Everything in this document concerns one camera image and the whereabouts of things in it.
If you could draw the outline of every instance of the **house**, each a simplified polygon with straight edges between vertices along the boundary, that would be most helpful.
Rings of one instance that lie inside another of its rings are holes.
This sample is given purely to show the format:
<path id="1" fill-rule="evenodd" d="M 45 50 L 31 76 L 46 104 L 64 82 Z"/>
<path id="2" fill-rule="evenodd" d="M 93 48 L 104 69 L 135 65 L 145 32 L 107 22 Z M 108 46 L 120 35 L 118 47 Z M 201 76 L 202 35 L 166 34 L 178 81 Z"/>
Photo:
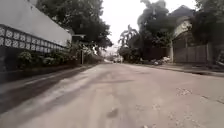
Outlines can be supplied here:
<path id="1" fill-rule="evenodd" d="M 169 55 L 174 63 L 207 63 L 210 56 L 207 45 L 197 46 L 190 31 L 192 27 L 190 19 L 194 16 L 194 10 L 181 6 L 173 11 L 170 17 L 175 18 L 176 28 L 173 31 L 173 40 Z"/>

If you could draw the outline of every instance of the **fence post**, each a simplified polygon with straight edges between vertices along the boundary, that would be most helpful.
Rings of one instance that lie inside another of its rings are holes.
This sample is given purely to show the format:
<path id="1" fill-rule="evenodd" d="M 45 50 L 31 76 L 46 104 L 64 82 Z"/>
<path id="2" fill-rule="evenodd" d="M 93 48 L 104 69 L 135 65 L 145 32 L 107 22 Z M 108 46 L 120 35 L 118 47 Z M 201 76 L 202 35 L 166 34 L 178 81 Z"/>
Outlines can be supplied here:
<path id="1" fill-rule="evenodd" d="M 186 49 L 186 62 L 188 63 L 188 40 L 185 38 L 185 49 Z"/>

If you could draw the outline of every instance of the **concrete wall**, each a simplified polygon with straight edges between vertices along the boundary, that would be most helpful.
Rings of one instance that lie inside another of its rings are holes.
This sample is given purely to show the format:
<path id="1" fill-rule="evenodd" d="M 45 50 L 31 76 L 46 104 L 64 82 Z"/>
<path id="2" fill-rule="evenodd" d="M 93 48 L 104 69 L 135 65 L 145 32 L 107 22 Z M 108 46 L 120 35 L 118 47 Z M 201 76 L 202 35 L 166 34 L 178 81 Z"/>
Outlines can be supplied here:
<path id="1" fill-rule="evenodd" d="M 66 46 L 66 41 L 71 40 L 71 35 L 30 2 L 0 0 L 0 24 Z"/>
<path id="2" fill-rule="evenodd" d="M 36 5 L 38 0 L 27 0 L 27 1 L 29 1 L 33 5 Z"/>

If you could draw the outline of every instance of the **overcast sky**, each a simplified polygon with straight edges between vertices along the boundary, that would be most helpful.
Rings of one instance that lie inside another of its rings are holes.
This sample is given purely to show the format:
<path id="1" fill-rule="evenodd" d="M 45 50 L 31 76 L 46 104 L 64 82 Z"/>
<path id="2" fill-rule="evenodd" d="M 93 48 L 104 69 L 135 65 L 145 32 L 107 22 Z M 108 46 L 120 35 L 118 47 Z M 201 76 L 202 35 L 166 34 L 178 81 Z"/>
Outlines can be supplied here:
<path id="1" fill-rule="evenodd" d="M 167 9 L 170 12 L 174 11 L 181 5 L 186 5 L 189 8 L 195 8 L 195 0 L 165 0 Z M 110 39 L 114 44 L 117 44 L 121 32 L 131 27 L 138 29 L 137 19 L 145 9 L 145 5 L 140 3 L 140 0 L 104 0 L 103 20 L 109 24 L 112 35 Z"/>

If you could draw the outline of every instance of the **asphalt road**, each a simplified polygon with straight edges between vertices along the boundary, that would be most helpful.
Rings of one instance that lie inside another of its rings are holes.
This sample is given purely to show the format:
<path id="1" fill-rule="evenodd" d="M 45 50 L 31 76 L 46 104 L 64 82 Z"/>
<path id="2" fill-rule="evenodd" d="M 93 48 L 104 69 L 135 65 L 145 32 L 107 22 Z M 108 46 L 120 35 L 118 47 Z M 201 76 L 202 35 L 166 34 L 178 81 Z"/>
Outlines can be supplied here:
<path id="1" fill-rule="evenodd" d="M 124 64 L 64 78 L 0 128 L 223 128 L 224 79 Z"/>

